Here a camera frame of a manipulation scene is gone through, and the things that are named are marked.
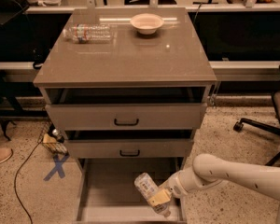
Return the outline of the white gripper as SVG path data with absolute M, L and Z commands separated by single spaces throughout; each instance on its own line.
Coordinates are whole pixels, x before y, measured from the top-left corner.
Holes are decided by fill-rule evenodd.
M 189 193 L 182 186 L 180 179 L 180 172 L 172 174 L 165 182 L 161 184 L 163 189 L 154 189 L 149 193 L 149 198 L 147 202 L 155 207 L 157 205 L 162 205 L 168 203 L 171 197 L 182 198 L 187 196 Z

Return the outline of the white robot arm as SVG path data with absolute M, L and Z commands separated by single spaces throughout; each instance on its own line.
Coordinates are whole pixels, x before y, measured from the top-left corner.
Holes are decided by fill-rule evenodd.
M 194 190 L 212 188 L 223 180 L 280 201 L 280 167 L 224 161 L 211 154 L 200 154 L 189 168 L 174 173 L 161 184 L 147 202 L 155 207 L 168 203 L 172 196 L 181 198 Z M 276 224 L 280 224 L 280 204 Z

